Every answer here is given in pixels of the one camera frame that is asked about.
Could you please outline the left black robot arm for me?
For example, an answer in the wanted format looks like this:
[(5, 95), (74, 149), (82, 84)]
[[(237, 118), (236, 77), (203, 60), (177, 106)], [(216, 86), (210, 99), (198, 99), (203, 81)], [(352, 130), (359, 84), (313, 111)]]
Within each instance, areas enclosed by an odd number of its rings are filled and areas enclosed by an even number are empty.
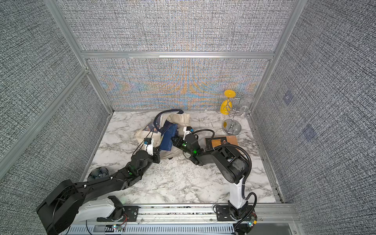
[(135, 185), (153, 163), (160, 163), (157, 147), (152, 155), (145, 150), (137, 151), (124, 168), (109, 176), (77, 183), (62, 181), (36, 209), (47, 234), (57, 235), (67, 229), (84, 203)]

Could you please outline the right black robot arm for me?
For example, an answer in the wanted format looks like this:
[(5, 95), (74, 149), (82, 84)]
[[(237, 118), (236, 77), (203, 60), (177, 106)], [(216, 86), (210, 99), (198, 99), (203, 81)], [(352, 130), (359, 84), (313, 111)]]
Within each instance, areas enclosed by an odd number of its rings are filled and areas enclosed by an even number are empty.
[(241, 147), (225, 143), (210, 149), (203, 149), (194, 134), (186, 137), (171, 138), (174, 147), (190, 154), (188, 159), (195, 165), (204, 166), (215, 164), (222, 176), (229, 182), (230, 198), (228, 201), (229, 214), (232, 219), (240, 221), (254, 209), (249, 208), (248, 199), (255, 195), (245, 195), (245, 183), (252, 169), (252, 160)]

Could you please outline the cream canvas tote bag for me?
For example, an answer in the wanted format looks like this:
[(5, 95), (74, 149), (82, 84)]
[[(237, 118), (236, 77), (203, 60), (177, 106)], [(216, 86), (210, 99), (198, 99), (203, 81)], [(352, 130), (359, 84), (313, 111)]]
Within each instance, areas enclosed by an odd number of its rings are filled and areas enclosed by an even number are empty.
[[(190, 114), (180, 109), (170, 109), (160, 112), (155, 118), (144, 128), (138, 130), (135, 134), (136, 140), (144, 150), (144, 138), (152, 138), (154, 140), (153, 147), (160, 149), (160, 144), (164, 133), (170, 124), (178, 124), (176, 135), (183, 135), (183, 128), (190, 126)], [(177, 148), (172, 146), (171, 151), (162, 151), (161, 158), (172, 158), (177, 155)]]

